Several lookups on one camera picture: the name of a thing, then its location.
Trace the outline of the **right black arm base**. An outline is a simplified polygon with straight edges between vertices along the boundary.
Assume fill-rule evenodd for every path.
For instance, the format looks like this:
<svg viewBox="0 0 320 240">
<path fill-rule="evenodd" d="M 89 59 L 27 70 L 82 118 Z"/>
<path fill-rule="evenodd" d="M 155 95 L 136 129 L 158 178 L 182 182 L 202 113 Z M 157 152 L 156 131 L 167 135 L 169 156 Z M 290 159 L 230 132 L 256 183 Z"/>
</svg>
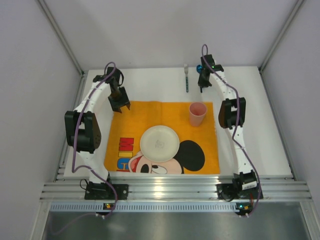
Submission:
<svg viewBox="0 0 320 240">
<path fill-rule="evenodd" d="M 258 200 L 263 198 L 260 182 L 254 170 L 248 173 L 234 173 L 232 183 L 216 186 L 218 199 L 231 202 L 238 199 Z"/>
</svg>

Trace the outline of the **blue metallic spoon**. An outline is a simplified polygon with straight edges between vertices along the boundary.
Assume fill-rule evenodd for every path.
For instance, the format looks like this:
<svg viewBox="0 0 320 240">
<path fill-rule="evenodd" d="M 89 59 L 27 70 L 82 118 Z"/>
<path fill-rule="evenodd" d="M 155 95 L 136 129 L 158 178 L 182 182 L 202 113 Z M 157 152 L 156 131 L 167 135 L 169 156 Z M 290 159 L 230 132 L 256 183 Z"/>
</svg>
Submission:
<svg viewBox="0 0 320 240">
<path fill-rule="evenodd" d="M 202 88 L 202 85 L 201 85 L 202 70 L 203 70 L 203 66 L 201 64 L 196 66 L 196 71 L 199 74 L 197 85 L 198 85 L 201 93 L 203 92 L 203 88 Z"/>
</svg>

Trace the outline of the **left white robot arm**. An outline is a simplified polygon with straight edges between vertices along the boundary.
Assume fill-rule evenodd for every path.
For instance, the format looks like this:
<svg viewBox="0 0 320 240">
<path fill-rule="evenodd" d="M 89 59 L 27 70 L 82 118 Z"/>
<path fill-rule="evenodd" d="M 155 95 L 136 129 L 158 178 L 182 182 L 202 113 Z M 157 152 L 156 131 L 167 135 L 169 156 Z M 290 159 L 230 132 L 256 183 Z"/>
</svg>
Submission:
<svg viewBox="0 0 320 240">
<path fill-rule="evenodd" d="M 123 107 L 131 107 L 123 82 L 121 70 L 106 67 L 102 75 L 94 77 L 82 102 L 64 115 L 66 141 L 73 148 L 71 172 L 88 170 L 93 184 L 105 184 L 110 178 L 104 166 L 108 141 L 106 119 L 113 113 L 121 113 Z"/>
</svg>

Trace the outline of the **pink plastic cup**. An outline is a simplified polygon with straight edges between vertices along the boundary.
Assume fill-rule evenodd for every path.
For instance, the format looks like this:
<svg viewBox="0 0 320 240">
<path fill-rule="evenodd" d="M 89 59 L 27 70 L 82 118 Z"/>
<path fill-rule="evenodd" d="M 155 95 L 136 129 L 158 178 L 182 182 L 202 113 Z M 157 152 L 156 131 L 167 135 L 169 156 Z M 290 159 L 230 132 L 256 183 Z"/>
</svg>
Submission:
<svg viewBox="0 0 320 240">
<path fill-rule="evenodd" d="M 207 114 L 207 106 L 203 102 L 193 102 L 189 106 L 189 123 L 199 127 Z"/>
</svg>

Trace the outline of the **cream round plate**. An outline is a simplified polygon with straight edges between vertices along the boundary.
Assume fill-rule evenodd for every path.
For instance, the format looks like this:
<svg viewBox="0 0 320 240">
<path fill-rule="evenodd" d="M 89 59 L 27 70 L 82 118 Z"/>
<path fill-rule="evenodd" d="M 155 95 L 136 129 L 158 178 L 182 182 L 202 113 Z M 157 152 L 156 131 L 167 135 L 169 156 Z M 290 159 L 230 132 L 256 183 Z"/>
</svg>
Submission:
<svg viewBox="0 0 320 240">
<path fill-rule="evenodd" d="M 171 160 L 180 147 L 177 133 L 165 125 L 147 129 L 140 138 L 140 151 L 150 161 L 163 163 Z"/>
</svg>

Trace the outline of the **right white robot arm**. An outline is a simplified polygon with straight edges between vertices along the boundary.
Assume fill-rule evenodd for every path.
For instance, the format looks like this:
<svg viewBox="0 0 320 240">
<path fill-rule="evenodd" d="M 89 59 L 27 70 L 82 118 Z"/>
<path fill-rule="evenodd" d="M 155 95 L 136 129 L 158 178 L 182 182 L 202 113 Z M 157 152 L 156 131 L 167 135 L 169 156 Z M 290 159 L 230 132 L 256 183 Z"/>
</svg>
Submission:
<svg viewBox="0 0 320 240">
<path fill-rule="evenodd" d="M 198 71 L 200 90 L 214 87 L 217 90 L 221 106 L 218 123 L 228 134 L 234 159 L 233 175 L 242 184 L 257 183 L 259 177 L 245 147 L 243 126 L 246 118 L 246 99 L 240 97 L 235 87 L 227 83 L 222 65 L 216 64 L 211 54 L 202 55 L 201 69 Z"/>
</svg>

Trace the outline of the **orange cartoon mouse towel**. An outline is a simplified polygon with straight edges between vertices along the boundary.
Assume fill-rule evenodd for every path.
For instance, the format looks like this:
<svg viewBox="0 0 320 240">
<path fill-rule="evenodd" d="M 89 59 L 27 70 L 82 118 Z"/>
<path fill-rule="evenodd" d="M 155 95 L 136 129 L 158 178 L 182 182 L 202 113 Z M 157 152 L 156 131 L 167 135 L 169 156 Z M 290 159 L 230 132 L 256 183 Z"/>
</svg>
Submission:
<svg viewBox="0 0 320 240">
<path fill-rule="evenodd" d="M 193 126 L 189 102 L 132 101 L 113 114 L 104 166 L 127 174 L 219 174 L 214 106 L 204 105 L 204 119 Z"/>
</svg>

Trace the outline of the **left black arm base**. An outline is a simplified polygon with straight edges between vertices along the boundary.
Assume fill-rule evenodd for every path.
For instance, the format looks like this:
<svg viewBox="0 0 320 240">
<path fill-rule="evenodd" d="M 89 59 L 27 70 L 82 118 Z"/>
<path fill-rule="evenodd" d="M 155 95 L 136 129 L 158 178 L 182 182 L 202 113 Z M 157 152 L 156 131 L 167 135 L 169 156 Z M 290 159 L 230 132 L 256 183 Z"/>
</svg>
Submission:
<svg viewBox="0 0 320 240">
<path fill-rule="evenodd" d="M 106 183 L 93 183 L 86 180 L 85 200 L 126 200 L 129 194 L 128 184 L 112 184 L 113 189 Z"/>
</svg>

